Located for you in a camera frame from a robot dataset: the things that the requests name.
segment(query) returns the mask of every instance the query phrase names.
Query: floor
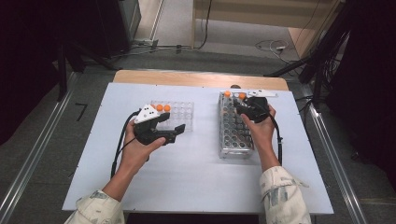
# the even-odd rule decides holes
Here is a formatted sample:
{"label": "floor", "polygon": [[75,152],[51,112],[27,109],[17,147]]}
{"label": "floor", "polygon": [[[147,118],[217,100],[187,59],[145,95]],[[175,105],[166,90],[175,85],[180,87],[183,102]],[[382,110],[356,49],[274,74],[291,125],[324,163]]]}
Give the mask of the floor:
{"label": "floor", "polygon": [[[154,32],[152,27],[142,26],[138,39],[158,39],[159,45],[189,45],[191,43],[191,19],[189,19],[191,1],[145,0],[140,2],[147,4],[146,7],[142,7],[144,10],[151,11],[155,15],[161,6],[163,10],[159,14],[158,26]],[[148,17],[150,21],[147,21],[147,24],[156,23],[155,16]],[[196,29],[195,46],[198,46],[202,41],[205,22],[197,21]],[[281,53],[275,51],[281,59],[270,50],[271,41],[277,41],[273,44],[289,44]],[[175,54],[164,50],[152,54],[132,55],[135,52],[113,59],[111,62],[125,69],[210,71],[260,76],[282,68],[286,64],[282,59],[287,62],[299,60],[293,50],[288,30],[284,27],[219,21],[209,23],[208,39],[201,52]],[[302,85],[296,78],[299,71],[296,69],[283,76],[288,81],[295,98],[304,96],[301,91]],[[88,66],[83,75],[76,74],[78,81],[71,98],[8,223],[63,223],[70,215],[70,212],[62,211],[64,197],[72,181],[106,85],[112,81],[114,74],[113,71],[108,71],[96,64]],[[2,197],[6,195],[7,189],[34,147],[36,139],[56,106],[57,91],[55,87],[26,118],[14,136],[0,146],[0,194]],[[87,109],[81,119],[77,120],[81,114],[81,104],[87,105]],[[300,108],[304,104],[304,101],[297,102]],[[385,174],[372,164],[351,160],[350,156],[354,151],[348,142],[349,132],[325,105],[322,107],[322,116],[361,203],[367,219],[366,223],[393,223],[396,220],[396,214],[394,213],[395,203],[392,199],[396,198],[396,193]],[[306,120],[306,129],[334,209],[334,215],[312,216],[312,220],[315,223],[353,223],[329,159],[324,153],[320,136],[309,116]],[[368,179],[374,181],[368,184],[366,181]],[[260,223],[265,223],[262,216],[260,216]]]}

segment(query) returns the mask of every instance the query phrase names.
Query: metal rail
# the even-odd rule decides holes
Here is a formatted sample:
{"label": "metal rail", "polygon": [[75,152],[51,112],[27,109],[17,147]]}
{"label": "metal rail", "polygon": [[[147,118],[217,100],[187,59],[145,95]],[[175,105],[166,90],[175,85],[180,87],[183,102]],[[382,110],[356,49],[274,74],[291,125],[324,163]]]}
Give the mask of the metal rail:
{"label": "metal rail", "polygon": [[[304,96],[312,95],[312,91],[308,85],[303,85],[303,94]],[[338,186],[340,187],[341,193],[343,194],[344,200],[346,202],[346,207],[349,210],[349,214],[352,218],[353,223],[368,223],[363,213],[363,210],[361,209],[361,204],[359,203],[355,191],[347,177],[344,166],[338,158],[337,151],[332,144],[332,139],[327,132],[323,117],[319,113],[317,113],[312,105],[309,106],[309,110],[311,112],[312,119],[314,120],[324,150],[329,159],[330,165],[332,166],[332,171],[334,172],[335,179],[337,180]]]}
{"label": "metal rail", "polygon": [[56,125],[58,124],[59,119],[61,118],[64,109],[69,102],[70,96],[73,93],[73,90],[76,86],[76,83],[79,79],[79,74],[72,73],[68,80],[69,91],[66,93],[65,97],[61,102],[58,102],[54,107],[52,113],[47,120],[46,125],[44,126],[41,134],[38,136],[35,141],[35,145],[30,151],[28,157],[26,158],[22,168],[17,174],[17,177],[14,179],[12,184],[10,185],[5,199],[1,203],[0,207],[0,223],[8,223],[11,215],[20,200],[23,191],[25,190],[30,178],[32,177],[33,172],[43,155],[47,143],[49,142],[53,131],[55,130]]}

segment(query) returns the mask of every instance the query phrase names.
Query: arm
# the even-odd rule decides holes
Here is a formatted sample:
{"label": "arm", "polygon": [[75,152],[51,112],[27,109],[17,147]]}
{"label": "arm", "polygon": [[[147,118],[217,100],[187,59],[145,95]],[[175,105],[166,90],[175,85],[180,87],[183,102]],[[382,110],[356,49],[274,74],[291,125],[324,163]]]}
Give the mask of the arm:
{"label": "arm", "polygon": [[[131,121],[126,128],[124,145],[132,139],[134,139],[134,121]],[[145,146],[135,139],[126,145],[122,151],[119,170],[102,190],[79,199],[76,202],[77,211],[65,223],[92,223],[95,220],[97,223],[110,220],[110,223],[125,223],[120,201],[149,154],[164,142],[164,138],[159,138]]]}
{"label": "arm", "polygon": [[[274,117],[275,110],[270,105],[269,108]],[[241,117],[250,129],[262,163],[260,186],[267,223],[311,223],[303,194],[298,187],[302,183],[280,166],[275,155],[272,145],[273,122],[267,118],[260,123],[253,123],[246,115]]]}

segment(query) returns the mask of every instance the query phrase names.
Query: person's left hand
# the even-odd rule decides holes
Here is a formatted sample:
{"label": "person's left hand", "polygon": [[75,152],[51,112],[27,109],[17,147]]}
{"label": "person's left hand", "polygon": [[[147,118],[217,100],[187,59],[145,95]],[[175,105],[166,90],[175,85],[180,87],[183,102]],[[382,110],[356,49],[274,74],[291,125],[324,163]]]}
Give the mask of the person's left hand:
{"label": "person's left hand", "polygon": [[[124,145],[134,139],[134,119],[131,120],[125,130]],[[119,169],[126,169],[131,175],[135,175],[145,164],[149,154],[163,145],[165,138],[159,138],[151,144],[145,146],[137,139],[133,140],[122,150],[122,157]]]}

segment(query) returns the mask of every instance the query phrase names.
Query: hand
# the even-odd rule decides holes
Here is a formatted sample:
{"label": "hand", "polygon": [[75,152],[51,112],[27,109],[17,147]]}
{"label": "hand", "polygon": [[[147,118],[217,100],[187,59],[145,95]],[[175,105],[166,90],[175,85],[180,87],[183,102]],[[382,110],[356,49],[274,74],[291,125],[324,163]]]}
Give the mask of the hand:
{"label": "hand", "polygon": [[[270,114],[275,117],[276,111],[270,105],[268,105],[268,107],[270,108]],[[271,167],[279,166],[280,163],[275,155],[272,145],[275,126],[271,121],[271,118],[268,117],[260,123],[253,123],[250,121],[248,116],[242,114],[241,117],[250,129],[254,145],[257,147],[259,152],[262,170],[266,171]]]}
{"label": "hand", "polygon": [[[130,121],[125,130],[124,145],[134,139],[134,119]],[[159,138],[145,146],[137,139],[133,140],[122,150],[120,168],[135,175],[147,161],[149,154],[163,145],[165,138]]]}
{"label": "hand", "polygon": [[117,201],[121,201],[134,175],[145,164],[149,154],[159,148],[165,142],[165,138],[159,138],[145,146],[134,139],[134,120],[128,123],[125,130],[124,145],[120,167],[114,176],[103,188],[103,192]]}
{"label": "hand", "polygon": [[[275,117],[276,111],[270,105],[268,105],[268,107],[270,108],[270,114]],[[242,114],[241,117],[250,129],[250,134],[256,147],[265,147],[268,144],[272,144],[275,126],[270,117],[260,123],[253,123],[249,120],[248,116],[244,114]]]}

